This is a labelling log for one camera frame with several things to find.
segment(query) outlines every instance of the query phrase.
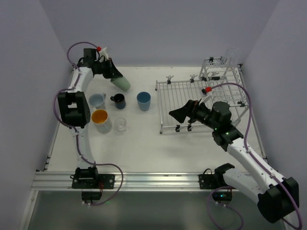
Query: white table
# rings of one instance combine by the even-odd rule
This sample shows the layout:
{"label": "white table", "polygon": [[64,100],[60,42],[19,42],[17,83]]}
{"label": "white table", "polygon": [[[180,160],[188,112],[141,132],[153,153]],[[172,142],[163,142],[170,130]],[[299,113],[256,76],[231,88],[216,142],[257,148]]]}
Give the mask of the white table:
{"label": "white table", "polygon": [[[119,67],[119,71],[130,81],[131,88],[122,92],[110,80],[95,76],[85,95],[87,99],[93,93],[106,93],[106,110],[112,122],[123,117],[127,120],[128,130],[118,134],[115,130],[100,134],[93,123],[89,124],[91,151],[97,163],[114,163],[123,172],[146,173],[200,173],[206,168],[214,169],[222,164],[231,163],[245,172],[241,164],[224,152],[214,142],[211,131],[206,127],[196,127],[192,132],[186,130],[176,133],[173,129],[160,134],[160,113],[155,82],[165,81],[166,75],[174,75],[172,80],[188,80],[190,74],[199,74],[200,67]],[[142,112],[137,105],[136,96],[147,91],[152,96],[151,107]],[[122,93],[127,106],[118,110],[110,96]],[[238,129],[245,134],[248,113],[244,115]],[[260,146],[251,126],[248,141],[260,154]],[[68,128],[60,125],[51,159],[49,172],[74,172],[77,154]],[[99,171],[115,172],[112,167],[98,167]]]}

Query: white wire rack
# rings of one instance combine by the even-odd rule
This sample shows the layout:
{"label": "white wire rack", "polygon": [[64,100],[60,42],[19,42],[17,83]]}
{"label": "white wire rack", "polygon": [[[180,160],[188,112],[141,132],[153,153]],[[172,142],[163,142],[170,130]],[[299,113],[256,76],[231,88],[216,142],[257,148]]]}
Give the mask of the white wire rack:
{"label": "white wire rack", "polygon": [[[181,81],[173,81],[169,76],[168,81],[156,82],[161,116],[161,134],[167,128],[173,128],[176,132],[179,132],[185,127],[187,131],[191,131],[194,127],[204,126],[200,122],[189,124],[189,118],[183,124],[180,124],[168,114],[169,111],[183,107],[188,100],[200,100],[203,97],[202,88],[227,82],[242,85],[241,67],[238,65],[234,69],[224,68],[219,61],[220,58],[204,60],[198,80],[194,80],[197,75],[192,75],[190,80]],[[249,109],[245,93],[234,85],[224,85],[214,89],[213,97],[206,102],[206,106],[211,109],[213,103],[217,101],[227,102],[230,105],[234,126],[240,123],[242,116]]]}

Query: green cup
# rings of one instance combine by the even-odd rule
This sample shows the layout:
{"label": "green cup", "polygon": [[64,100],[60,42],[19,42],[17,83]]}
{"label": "green cup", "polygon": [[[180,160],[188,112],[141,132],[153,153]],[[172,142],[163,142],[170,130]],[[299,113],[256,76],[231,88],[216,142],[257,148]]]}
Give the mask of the green cup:
{"label": "green cup", "polygon": [[128,89],[130,89],[130,83],[125,77],[112,78],[111,83],[113,83],[123,91],[127,91]]}

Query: mug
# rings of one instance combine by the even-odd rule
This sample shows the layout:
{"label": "mug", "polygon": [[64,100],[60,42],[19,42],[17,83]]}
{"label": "mug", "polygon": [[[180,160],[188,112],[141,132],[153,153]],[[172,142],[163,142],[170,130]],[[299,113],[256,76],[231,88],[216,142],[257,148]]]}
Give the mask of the mug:
{"label": "mug", "polygon": [[93,112],[92,121],[100,133],[108,133],[112,129],[112,122],[106,110],[97,109]]}
{"label": "mug", "polygon": [[151,96],[148,92],[140,92],[137,95],[136,100],[138,101],[139,108],[142,111],[149,110]]}
{"label": "mug", "polygon": [[110,98],[114,101],[117,109],[123,109],[126,106],[125,96],[121,93],[115,94],[114,97]]}
{"label": "mug", "polygon": [[88,99],[91,107],[96,109],[106,109],[105,105],[106,94],[105,93],[95,93]]}
{"label": "mug", "polygon": [[121,78],[112,78],[111,83],[123,91],[127,91],[130,88],[130,83],[124,76]]}

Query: clear glass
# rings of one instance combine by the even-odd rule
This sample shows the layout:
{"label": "clear glass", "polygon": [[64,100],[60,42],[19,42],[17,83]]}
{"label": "clear glass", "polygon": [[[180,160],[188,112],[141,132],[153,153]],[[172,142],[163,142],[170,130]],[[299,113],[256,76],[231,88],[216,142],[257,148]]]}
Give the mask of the clear glass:
{"label": "clear glass", "polygon": [[115,130],[119,133],[123,133],[127,128],[127,121],[124,118],[118,118],[114,122]]}
{"label": "clear glass", "polygon": [[238,64],[241,51],[238,48],[230,47],[221,59],[221,66],[224,68],[235,69]]}

